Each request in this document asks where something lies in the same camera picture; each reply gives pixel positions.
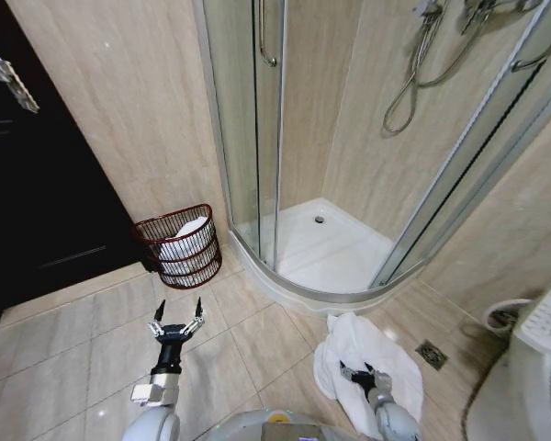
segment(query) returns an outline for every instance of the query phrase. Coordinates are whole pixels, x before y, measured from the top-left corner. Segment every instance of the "white towel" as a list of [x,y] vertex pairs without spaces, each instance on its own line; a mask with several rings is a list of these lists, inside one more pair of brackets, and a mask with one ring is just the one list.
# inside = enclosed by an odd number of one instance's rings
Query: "white towel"
[[[204,225],[204,222],[206,222],[207,219],[208,218],[205,216],[199,216],[197,219],[187,222],[182,228],[180,228],[179,232],[177,232],[174,238],[177,239],[189,234],[190,232],[194,232],[202,225]],[[192,237],[191,242],[185,240],[182,241],[179,245],[177,243],[162,243],[161,250],[159,252],[159,258],[161,260],[184,259],[192,254],[197,253],[201,248],[204,248],[208,244],[208,239],[210,238],[208,228],[209,225],[207,225],[204,230],[194,234],[193,236],[190,236]],[[199,243],[199,246],[194,247],[191,245],[191,243]],[[207,253],[214,251],[216,250],[208,249]],[[205,260],[205,254],[206,253],[199,254],[191,260],[185,262],[177,262],[174,264],[162,262],[163,272],[174,276],[182,276],[184,274],[196,271],[197,269],[202,267],[205,262],[208,261],[208,259]]]
[[329,335],[314,354],[314,379],[320,391],[335,398],[349,416],[355,430],[381,439],[376,417],[361,386],[341,375],[339,361],[355,370],[365,370],[364,362],[392,377],[392,395],[396,403],[417,421],[421,420],[421,372],[399,345],[387,338],[368,319],[347,312],[340,317],[329,315]]

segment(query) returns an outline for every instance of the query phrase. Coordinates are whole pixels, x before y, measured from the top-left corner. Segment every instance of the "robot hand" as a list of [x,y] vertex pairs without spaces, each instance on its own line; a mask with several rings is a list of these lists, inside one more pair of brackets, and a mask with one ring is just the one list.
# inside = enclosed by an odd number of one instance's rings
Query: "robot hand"
[[421,441],[417,421],[392,396],[392,378],[365,363],[367,370],[353,370],[341,361],[341,374],[364,390],[384,441]]
[[182,346],[204,324],[202,302],[198,299],[194,319],[186,324],[161,324],[165,300],[155,312],[149,328],[161,343],[157,365],[151,371],[149,384],[138,384],[130,399],[148,406],[125,432],[122,441],[177,441],[180,420],[174,413],[179,395],[178,380],[182,372]]

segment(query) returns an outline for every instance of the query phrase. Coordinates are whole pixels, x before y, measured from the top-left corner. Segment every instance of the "floor drain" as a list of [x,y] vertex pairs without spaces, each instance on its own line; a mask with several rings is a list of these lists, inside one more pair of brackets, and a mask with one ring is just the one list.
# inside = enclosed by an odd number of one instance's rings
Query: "floor drain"
[[447,356],[441,352],[437,346],[433,345],[428,340],[425,340],[422,345],[416,348],[421,357],[433,368],[439,370],[444,362],[447,361]]

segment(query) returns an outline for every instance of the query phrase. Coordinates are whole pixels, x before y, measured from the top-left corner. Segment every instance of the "wire basket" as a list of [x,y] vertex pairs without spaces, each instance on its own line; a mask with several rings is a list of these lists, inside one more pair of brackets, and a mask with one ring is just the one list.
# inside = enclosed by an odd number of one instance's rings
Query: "wire basket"
[[211,280],[222,265],[212,208],[208,204],[143,220],[135,224],[134,232],[149,248],[150,259],[162,282],[169,287],[199,287]]

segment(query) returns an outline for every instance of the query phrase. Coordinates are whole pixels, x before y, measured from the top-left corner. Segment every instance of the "chrome handle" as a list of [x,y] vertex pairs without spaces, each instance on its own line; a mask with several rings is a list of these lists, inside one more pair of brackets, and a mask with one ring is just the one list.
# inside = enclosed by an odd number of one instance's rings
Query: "chrome handle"
[[265,0],[259,0],[259,52],[269,67],[276,67],[277,60],[270,58],[265,52]]
[[541,64],[542,62],[545,62],[547,57],[551,55],[551,44],[545,49],[539,56],[533,58],[532,60],[524,61],[524,60],[517,60],[511,64],[511,72],[519,72],[523,71],[524,69],[530,69],[532,67],[535,67],[538,64]]
[[18,77],[12,64],[2,58],[0,58],[0,82],[6,83],[8,89],[10,89],[10,92],[15,96],[21,107],[33,113],[39,112],[37,101],[35,101],[33,95],[30,94],[25,84]]

